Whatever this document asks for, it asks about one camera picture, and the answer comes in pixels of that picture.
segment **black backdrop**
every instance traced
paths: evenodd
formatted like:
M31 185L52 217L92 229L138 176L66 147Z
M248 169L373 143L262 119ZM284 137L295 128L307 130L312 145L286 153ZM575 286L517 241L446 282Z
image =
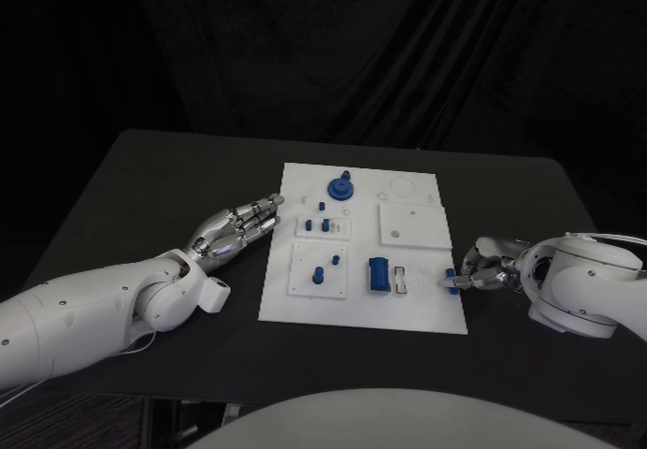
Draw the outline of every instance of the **black backdrop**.
M543 155L599 229L647 234L638 0L26 0L3 16L0 298L128 128Z

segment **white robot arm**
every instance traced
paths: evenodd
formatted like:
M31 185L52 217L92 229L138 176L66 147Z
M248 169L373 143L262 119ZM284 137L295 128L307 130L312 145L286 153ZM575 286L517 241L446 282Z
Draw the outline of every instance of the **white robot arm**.
M206 273L279 223L281 203L271 195L222 210L183 251L56 278L0 303L0 390L83 369L175 328L196 306L217 312L230 289Z
M507 286L529 296L530 318L559 332L608 339L621 323L647 340L642 262L595 238L647 245L642 239L609 234L566 234L534 246L481 238L465 256L461 276L441 284L485 290Z

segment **robotic hand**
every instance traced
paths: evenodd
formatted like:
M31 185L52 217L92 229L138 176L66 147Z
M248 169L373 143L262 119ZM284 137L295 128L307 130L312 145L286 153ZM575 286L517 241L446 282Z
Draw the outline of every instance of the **robotic hand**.
M206 273L279 223L276 194L222 210L183 251L56 278L0 304L0 390L88 367L144 335L175 328L196 306L217 312L227 285Z
M593 238L647 245L647 240L609 234L566 233L534 246L482 237L465 256L461 275L441 284L524 292L530 318L559 332L608 339L621 323L647 340L642 262L628 250Z

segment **blue knob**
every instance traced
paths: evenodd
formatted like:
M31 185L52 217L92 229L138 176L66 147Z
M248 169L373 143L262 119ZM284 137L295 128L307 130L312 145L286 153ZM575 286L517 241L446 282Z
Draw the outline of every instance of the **blue knob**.
M314 276L312 276L312 283L317 285L320 283L324 283L324 269L321 267L314 268Z
M353 183L350 182L350 172L347 170L341 177L327 184L327 194L337 201L346 201L353 196Z
M455 276L454 268L448 268L448 269L445 270L445 276L446 276L448 278L452 278L452 277ZM449 288L448 288L448 293L449 293L451 295L458 295L458 288L456 288L456 287L449 287Z

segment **black table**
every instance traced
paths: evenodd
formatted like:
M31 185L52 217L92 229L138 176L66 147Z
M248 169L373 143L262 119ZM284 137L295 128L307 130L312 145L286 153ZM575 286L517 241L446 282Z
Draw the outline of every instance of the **black table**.
M537 242L593 230L547 159L128 131L112 147L30 276L181 248L217 210L279 191L282 163L435 173L454 262L480 236ZM78 392L272 403L327 390L400 387L481 398L575 421L647 421L647 343L559 334L510 291L462 293L467 336L258 321L269 239L217 271L222 312L199 309L137 355L44 385Z

